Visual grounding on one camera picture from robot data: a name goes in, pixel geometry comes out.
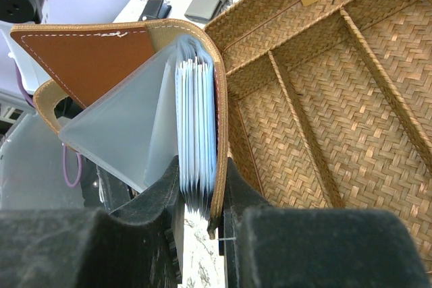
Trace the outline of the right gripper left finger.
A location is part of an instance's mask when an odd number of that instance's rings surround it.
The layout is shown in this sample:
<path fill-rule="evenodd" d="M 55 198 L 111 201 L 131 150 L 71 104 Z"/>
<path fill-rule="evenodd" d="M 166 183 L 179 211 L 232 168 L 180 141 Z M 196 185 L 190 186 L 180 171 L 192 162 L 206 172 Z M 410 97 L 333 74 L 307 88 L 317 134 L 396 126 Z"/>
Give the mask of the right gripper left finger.
<path fill-rule="evenodd" d="M 101 208 L 1 213 L 2 287 L 177 287 L 184 201 L 173 159 L 133 200 Z"/>

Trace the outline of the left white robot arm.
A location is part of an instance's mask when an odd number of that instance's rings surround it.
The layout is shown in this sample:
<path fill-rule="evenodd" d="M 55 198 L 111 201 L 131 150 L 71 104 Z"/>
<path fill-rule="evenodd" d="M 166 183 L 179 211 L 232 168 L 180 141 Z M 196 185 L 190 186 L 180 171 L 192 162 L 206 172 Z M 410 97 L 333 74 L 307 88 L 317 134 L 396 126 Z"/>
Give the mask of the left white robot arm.
<path fill-rule="evenodd" d="M 11 37 L 10 32 L 18 24 L 45 24 L 47 20 L 47 0 L 1 0 L 1 34 L 19 71 L 22 89 L 29 95 L 34 94 L 49 76 Z"/>

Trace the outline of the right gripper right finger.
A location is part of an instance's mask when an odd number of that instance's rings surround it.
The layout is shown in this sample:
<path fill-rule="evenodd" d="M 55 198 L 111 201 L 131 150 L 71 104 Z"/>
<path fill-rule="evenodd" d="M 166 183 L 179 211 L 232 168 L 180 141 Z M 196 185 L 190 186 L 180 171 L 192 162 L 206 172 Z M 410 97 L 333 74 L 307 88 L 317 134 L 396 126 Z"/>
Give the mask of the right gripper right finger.
<path fill-rule="evenodd" d="M 384 210 L 277 208 L 227 162 L 219 250 L 227 287 L 429 287 L 407 229 Z"/>

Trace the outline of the brown leather card holder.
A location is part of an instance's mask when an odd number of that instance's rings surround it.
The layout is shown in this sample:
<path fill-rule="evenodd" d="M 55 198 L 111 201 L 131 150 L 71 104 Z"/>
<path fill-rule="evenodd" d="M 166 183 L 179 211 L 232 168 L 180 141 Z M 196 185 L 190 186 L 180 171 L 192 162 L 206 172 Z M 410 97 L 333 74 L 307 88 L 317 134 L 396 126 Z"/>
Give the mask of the brown leather card holder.
<path fill-rule="evenodd" d="M 143 192 L 180 160 L 180 189 L 222 218 L 228 153 L 222 56 L 197 25 L 18 24 L 11 38 L 49 75 L 33 101 L 69 148 Z"/>

